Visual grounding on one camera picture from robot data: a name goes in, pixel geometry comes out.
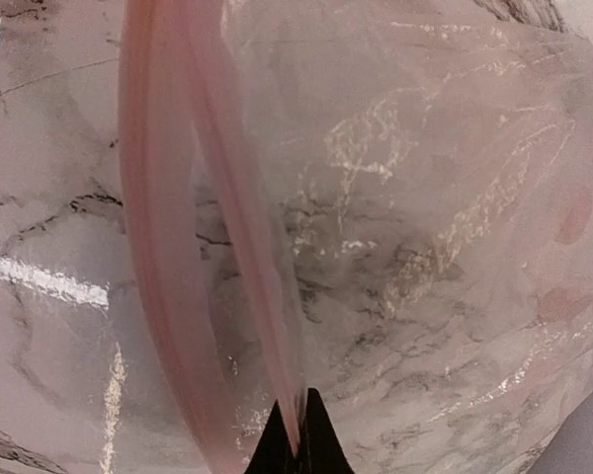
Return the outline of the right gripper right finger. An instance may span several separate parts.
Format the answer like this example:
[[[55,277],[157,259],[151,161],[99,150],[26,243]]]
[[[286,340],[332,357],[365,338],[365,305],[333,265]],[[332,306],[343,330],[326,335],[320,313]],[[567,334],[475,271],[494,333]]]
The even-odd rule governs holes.
[[[354,474],[320,392],[307,389],[305,417],[300,430],[298,472],[310,474]]]

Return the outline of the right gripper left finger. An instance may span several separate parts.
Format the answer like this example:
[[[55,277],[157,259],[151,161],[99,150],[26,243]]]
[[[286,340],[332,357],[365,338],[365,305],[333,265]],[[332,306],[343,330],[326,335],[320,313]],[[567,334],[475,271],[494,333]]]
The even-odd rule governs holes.
[[[275,402],[245,474],[295,474],[297,462]]]

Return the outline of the clear zip top bag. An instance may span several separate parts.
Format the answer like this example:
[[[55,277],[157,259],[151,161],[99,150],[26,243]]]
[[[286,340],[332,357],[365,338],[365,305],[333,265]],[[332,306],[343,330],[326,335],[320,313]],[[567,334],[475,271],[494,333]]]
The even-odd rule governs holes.
[[[471,1],[129,1],[135,281],[197,473],[530,473],[593,392],[593,43]]]

